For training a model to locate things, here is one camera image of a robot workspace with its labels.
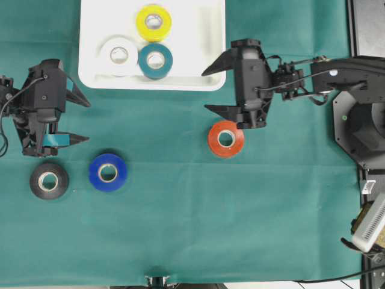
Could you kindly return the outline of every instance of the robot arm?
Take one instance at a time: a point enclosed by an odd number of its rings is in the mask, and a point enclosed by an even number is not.
[[[208,67],[203,76],[225,70],[234,70],[235,106],[206,105],[221,117],[237,123],[239,129],[262,128],[274,93],[282,94],[284,101],[307,97],[316,105],[324,105],[333,90],[349,91],[359,103],[383,101],[381,83],[385,81],[385,61],[377,57],[354,57],[329,60],[316,57],[311,60],[282,63],[272,72],[260,41],[237,40]],[[311,63],[312,74],[304,76],[296,65]],[[312,78],[313,92],[305,88],[305,79]],[[319,101],[314,96],[324,98]]]
[[[21,90],[13,87],[13,79],[0,77],[0,108],[3,116],[11,116],[23,147],[23,154],[32,157],[57,155],[58,149],[88,140],[58,131],[58,122],[66,112],[66,101],[84,107],[91,104],[63,71],[60,60],[45,60],[29,69]],[[7,151],[4,138],[2,155]]]

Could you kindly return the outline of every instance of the yellow tape roll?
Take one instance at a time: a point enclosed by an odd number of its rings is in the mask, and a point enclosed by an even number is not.
[[[171,16],[166,9],[152,4],[145,6],[137,16],[137,28],[148,42],[160,42],[171,30]]]

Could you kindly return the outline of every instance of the white tape roll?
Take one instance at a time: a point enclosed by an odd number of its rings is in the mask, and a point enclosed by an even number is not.
[[[128,39],[117,37],[107,41],[100,52],[100,70],[114,76],[132,75],[138,64],[138,49]]]

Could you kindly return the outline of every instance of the black tape roll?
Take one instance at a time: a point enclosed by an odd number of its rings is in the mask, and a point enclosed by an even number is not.
[[[44,180],[53,178],[54,182],[48,187]],[[32,192],[43,200],[54,200],[61,197],[68,189],[69,179],[67,172],[58,164],[45,163],[39,165],[29,179]]]

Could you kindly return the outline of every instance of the green tablecloth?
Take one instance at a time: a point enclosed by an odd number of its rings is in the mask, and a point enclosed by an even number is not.
[[[360,256],[339,241],[359,193],[355,165],[333,141],[330,104],[277,95],[268,126],[246,131],[244,150],[222,160],[206,144],[220,119],[203,105],[233,104],[232,72],[213,93],[88,89],[77,77],[80,0],[1,4],[0,73],[20,87],[28,67],[60,58],[93,107],[69,104],[61,119],[61,131],[91,140],[52,159],[70,175],[67,194],[53,202],[30,192],[42,160],[21,156],[5,120],[0,285],[316,279],[360,269]],[[345,1],[228,0],[227,42],[245,37],[285,60],[347,57]],[[128,183],[113,194],[87,178],[105,149],[129,166]]]

